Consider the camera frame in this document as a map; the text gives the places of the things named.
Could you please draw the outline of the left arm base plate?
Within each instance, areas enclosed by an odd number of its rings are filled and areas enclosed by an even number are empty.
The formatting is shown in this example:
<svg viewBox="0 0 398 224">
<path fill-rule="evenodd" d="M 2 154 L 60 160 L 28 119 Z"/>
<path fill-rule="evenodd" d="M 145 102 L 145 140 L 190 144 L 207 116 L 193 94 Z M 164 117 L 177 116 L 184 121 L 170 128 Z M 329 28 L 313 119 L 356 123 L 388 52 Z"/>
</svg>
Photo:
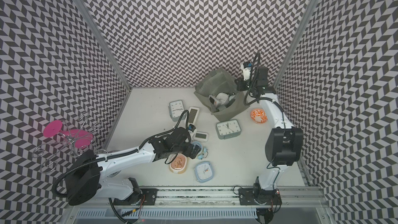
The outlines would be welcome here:
<svg viewBox="0 0 398 224">
<path fill-rule="evenodd" d="M 115 206 L 140 206 L 140 205 L 155 205 L 157 199 L 158 189 L 144 188 L 140 193 L 134 192 L 125 200 L 114 199 Z"/>
</svg>

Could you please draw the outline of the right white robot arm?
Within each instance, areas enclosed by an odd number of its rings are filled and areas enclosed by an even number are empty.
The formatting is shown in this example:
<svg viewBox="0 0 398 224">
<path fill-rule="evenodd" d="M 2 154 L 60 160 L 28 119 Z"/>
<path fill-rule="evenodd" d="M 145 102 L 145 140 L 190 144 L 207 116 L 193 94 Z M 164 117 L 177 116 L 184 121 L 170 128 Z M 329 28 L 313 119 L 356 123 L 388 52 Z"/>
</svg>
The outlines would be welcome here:
<svg viewBox="0 0 398 224">
<path fill-rule="evenodd" d="M 265 144 L 269 161 L 267 174 L 260 175 L 255 182 L 259 193 L 275 191 L 277 182 L 287 167 L 299 161 L 303 146 L 303 130 L 288 119 L 273 86 L 268 84 L 268 68 L 255 68 L 253 63 L 241 64 L 243 76 L 235 80 L 237 90 L 245 91 L 243 104 L 258 103 L 265 112 L 272 129 Z"/>
</svg>

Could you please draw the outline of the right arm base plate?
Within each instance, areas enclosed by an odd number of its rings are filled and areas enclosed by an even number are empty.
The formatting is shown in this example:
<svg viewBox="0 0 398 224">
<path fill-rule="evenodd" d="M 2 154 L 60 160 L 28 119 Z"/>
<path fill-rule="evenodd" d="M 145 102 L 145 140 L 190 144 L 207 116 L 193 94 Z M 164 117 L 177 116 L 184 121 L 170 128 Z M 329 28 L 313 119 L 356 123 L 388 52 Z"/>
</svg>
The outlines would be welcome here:
<svg viewBox="0 0 398 224">
<path fill-rule="evenodd" d="M 255 190 L 253 188 L 239 188 L 238 199 L 240 205 L 269 205 L 280 206 L 282 199 L 277 190 Z"/>
</svg>

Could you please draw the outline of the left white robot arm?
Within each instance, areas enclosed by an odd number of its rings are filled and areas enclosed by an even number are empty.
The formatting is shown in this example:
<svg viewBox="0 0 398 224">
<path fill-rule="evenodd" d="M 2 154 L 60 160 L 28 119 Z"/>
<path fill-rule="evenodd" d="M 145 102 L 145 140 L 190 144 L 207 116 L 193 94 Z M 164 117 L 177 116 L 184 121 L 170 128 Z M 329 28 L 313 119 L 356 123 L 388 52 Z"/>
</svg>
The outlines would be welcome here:
<svg viewBox="0 0 398 224">
<path fill-rule="evenodd" d="M 149 137 L 138 147 L 99 155 L 88 150 L 55 180 L 51 191 L 65 198 L 70 206 L 92 198 L 115 199 L 124 205 L 138 203 L 144 193 L 137 180 L 132 177 L 117 179 L 112 175 L 139 164 L 168 159 L 171 155 L 195 159 L 200 148 L 191 142 L 191 131 L 179 127 Z"/>
</svg>

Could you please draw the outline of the white twin-bell alarm clock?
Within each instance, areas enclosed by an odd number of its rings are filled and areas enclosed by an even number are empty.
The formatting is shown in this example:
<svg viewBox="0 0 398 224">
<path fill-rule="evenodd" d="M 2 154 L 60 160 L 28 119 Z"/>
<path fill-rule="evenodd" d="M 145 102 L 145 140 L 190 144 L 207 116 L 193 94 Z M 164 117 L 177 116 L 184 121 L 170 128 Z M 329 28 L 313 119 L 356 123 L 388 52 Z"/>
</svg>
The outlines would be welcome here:
<svg viewBox="0 0 398 224">
<path fill-rule="evenodd" d="M 216 95 L 216 99 L 218 102 L 218 104 L 217 104 L 218 106 L 226 105 L 230 101 L 230 95 L 228 95 L 227 93 L 221 92 Z"/>
</svg>

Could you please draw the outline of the white slim digital clock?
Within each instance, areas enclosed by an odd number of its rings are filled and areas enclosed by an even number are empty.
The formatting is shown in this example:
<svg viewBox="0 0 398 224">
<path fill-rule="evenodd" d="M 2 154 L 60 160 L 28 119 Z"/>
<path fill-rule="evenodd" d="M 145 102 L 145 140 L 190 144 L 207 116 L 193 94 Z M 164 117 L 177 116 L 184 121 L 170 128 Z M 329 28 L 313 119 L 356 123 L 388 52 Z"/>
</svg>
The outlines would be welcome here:
<svg viewBox="0 0 398 224">
<path fill-rule="evenodd" d="M 217 99 L 213 95 L 209 95 L 209 100 L 213 106 L 216 106 L 218 104 Z"/>
</svg>

